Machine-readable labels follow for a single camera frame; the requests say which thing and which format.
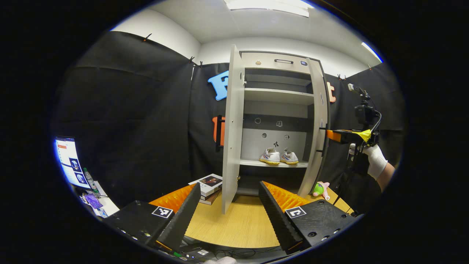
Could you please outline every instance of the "monitor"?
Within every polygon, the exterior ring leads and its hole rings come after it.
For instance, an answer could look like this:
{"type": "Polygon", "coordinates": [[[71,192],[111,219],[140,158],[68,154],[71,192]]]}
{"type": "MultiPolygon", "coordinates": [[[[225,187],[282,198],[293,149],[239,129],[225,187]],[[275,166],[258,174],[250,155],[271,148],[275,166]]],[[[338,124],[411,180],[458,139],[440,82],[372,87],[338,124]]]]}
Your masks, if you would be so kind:
{"type": "Polygon", "coordinates": [[[78,160],[75,139],[71,137],[55,137],[54,150],[55,158],[67,181],[75,186],[91,190],[78,160]]]}

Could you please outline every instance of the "sneaker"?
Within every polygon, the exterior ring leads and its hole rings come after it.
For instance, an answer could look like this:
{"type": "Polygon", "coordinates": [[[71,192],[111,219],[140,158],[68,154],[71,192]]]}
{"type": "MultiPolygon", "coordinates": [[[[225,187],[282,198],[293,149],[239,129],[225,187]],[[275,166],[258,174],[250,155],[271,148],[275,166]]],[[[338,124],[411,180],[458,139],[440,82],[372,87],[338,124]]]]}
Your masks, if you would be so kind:
{"type": "Polygon", "coordinates": [[[273,148],[266,148],[264,153],[259,157],[259,161],[267,164],[280,164],[280,152],[273,148]]]}
{"type": "Polygon", "coordinates": [[[288,148],[283,150],[283,155],[280,157],[281,162],[285,162],[288,165],[295,165],[298,163],[298,158],[294,152],[288,150],[288,148]]]}

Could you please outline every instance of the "hand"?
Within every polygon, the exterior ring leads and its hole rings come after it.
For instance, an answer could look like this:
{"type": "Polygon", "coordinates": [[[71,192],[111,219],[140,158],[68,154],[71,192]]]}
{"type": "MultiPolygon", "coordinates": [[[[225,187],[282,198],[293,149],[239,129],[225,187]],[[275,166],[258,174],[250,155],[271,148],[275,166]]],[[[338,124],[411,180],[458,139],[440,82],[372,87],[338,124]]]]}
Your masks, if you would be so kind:
{"type": "MultiPolygon", "coordinates": [[[[350,144],[350,149],[348,153],[353,155],[355,151],[355,144],[350,144]]],[[[368,155],[368,162],[370,166],[368,167],[368,174],[370,174],[375,180],[378,180],[378,177],[383,172],[384,168],[387,165],[387,160],[383,156],[383,152],[378,145],[372,147],[365,147],[363,153],[368,155]]]]}

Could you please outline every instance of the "white wall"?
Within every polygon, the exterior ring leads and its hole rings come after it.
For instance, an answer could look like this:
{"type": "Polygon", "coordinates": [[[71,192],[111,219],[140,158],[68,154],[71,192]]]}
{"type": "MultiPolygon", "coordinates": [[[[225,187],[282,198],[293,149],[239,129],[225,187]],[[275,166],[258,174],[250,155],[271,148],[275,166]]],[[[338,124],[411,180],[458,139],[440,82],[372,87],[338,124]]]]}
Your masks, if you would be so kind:
{"type": "Polygon", "coordinates": [[[186,58],[197,56],[200,49],[200,42],[194,36],[173,20],[151,9],[129,17],[111,31],[128,32],[144,38],[152,33],[148,39],[165,45],[186,58]]]}
{"type": "Polygon", "coordinates": [[[324,73],[334,76],[337,74],[341,77],[352,76],[368,69],[366,64],[325,46],[294,39],[264,37],[225,39],[205,43],[194,61],[197,63],[203,61],[204,64],[229,62],[232,44],[235,44],[240,51],[283,52],[318,59],[321,61],[324,73]]]}

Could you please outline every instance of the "wooden table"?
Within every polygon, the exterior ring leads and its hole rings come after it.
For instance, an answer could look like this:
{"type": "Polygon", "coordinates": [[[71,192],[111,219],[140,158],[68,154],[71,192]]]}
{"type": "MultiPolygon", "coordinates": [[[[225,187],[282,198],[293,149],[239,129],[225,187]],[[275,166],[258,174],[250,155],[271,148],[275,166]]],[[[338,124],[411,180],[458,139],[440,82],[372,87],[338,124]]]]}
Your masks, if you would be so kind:
{"type": "MultiPolygon", "coordinates": [[[[337,194],[327,190],[333,203],[337,194]]],[[[305,197],[323,200],[320,195],[305,197]]],[[[346,213],[353,210],[341,198],[335,206],[346,213]]],[[[212,205],[199,203],[186,231],[186,236],[211,244],[234,248],[268,248],[279,246],[269,217],[258,196],[236,195],[228,212],[221,213],[221,194],[212,205]]]]}

